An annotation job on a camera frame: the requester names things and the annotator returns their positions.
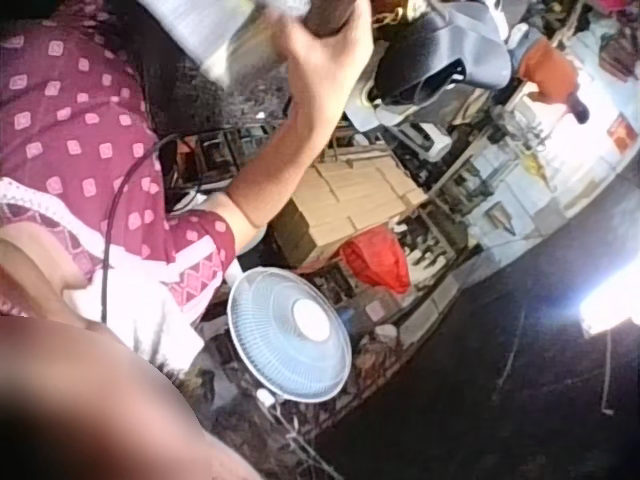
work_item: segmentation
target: wire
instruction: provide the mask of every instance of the wire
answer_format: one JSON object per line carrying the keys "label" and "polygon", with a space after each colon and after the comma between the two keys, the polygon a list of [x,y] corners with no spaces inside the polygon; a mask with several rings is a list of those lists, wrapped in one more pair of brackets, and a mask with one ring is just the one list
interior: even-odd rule
{"label": "wire", "polygon": [[111,206],[109,207],[109,214],[107,217],[107,228],[105,230],[104,236],[104,256],[102,258],[102,311],[100,314],[100,321],[105,325],[107,323],[107,282],[109,280],[109,256],[111,251],[111,237],[113,234],[113,223],[115,221],[118,205],[120,204],[120,199],[122,198],[125,187],[131,181],[133,175],[144,164],[144,162],[148,158],[152,157],[153,154],[157,153],[164,145],[175,140],[180,140],[180,136],[177,134],[172,134],[164,137],[162,140],[156,142],[150,149],[148,149],[138,160],[136,160],[135,163],[131,165],[125,173],[122,182],[118,186],[118,190],[116,190],[116,193],[113,196],[113,200],[111,201]]}

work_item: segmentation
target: electric fan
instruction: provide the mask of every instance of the electric fan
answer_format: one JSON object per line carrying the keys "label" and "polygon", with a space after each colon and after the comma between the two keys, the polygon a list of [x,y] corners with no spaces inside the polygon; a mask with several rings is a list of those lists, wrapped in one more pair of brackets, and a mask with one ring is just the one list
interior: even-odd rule
{"label": "electric fan", "polygon": [[316,403],[343,387],[351,345],[340,318],[309,283],[277,268],[232,265],[227,315],[240,357],[283,399]]}

